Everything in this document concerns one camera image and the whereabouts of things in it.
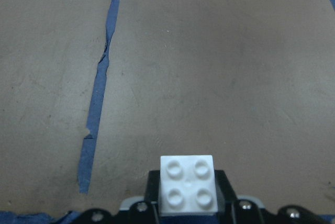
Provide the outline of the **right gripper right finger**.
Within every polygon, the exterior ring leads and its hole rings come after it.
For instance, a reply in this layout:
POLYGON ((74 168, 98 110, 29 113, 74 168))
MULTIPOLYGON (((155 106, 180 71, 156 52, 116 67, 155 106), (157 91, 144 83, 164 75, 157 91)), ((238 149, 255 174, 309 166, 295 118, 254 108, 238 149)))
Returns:
POLYGON ((237 200, 237 195, 223 170, 215 170, 215 185, 218 210, 225 211, 228 205, 237 200))

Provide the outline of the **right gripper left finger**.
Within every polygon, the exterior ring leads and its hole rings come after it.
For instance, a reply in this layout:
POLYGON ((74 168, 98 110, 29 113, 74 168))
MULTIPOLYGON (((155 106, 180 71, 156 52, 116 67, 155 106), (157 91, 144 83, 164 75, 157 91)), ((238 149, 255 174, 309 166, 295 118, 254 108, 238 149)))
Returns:
POLYGON ((152 204, 158 211, 159 198, 160 198, 160 171, 152 170, 148 174, 146 190, 144 192, 144 201, 152 204))

